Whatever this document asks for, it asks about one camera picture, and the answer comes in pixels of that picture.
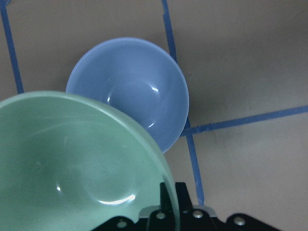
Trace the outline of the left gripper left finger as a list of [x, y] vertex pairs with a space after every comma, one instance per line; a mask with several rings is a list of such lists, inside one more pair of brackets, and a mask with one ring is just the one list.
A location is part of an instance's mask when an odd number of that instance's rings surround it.
[[149, 215], [146, 230], [174, 230], [174, 214], [165, 183], [160, 183], [160, 206]]

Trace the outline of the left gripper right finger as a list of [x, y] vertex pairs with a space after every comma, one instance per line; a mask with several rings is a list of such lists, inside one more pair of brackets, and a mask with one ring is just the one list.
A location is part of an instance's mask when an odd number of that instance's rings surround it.
[[217, 215], [214, 209], [205, 205], [193, 205], [184, 182], [176, 182], [181, 231], [216, 231], [212, 218]]

